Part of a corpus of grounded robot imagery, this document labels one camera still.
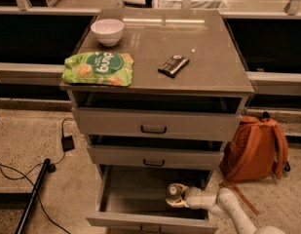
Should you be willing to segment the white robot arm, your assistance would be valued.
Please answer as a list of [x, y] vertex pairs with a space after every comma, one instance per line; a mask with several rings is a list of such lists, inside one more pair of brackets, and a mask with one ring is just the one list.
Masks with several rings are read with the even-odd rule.
[[195, 186], [172, 183], [166, 191], [166, 202], [173, 208], [202, 209], [218, 217], [230, 217], [238, 234], [285, 234], [275, 226], [257, 228], [228, 188], [212, 193]]

